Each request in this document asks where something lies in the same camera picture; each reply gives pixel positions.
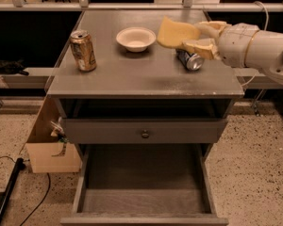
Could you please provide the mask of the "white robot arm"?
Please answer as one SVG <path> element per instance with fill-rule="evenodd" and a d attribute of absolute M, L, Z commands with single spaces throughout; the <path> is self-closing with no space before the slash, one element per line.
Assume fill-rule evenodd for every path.
<path fill-rule="evenodd" d="M 283 86 L 283 33 L 244 23 L 201 22 L 195 26 L 205 37 L 183 40 L 186 50 L 229 67 L 256 69 Z"/>

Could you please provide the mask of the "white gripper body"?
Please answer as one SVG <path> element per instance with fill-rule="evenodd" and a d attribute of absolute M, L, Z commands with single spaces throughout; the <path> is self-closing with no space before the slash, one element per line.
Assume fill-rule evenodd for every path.
<path fill-rule="evenodd" d="M 252 24 L 235 24 L 226 28 L 219 40 L 218 50 L 222 62 L 230 67 L 243 68 L 247 47 L 259 28 Z"/>

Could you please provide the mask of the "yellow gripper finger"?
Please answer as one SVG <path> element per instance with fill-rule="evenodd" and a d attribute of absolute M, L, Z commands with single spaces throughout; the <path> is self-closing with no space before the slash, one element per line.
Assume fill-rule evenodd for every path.
<path fill-rule="evenodd" d="M 184 40 L 183 46 L 186 51 L 197 54 L 198 56 L 212 60 L 220 60 L 220 53 L 215 39 Z"/>
<path fill-rule="evenodd" d="M 194 26 L 198 28 L 202 34 L 218 40 L 223 31 L 230 27 L 230 24 L 225 21 L 208 21 L 196 23 Z"/>

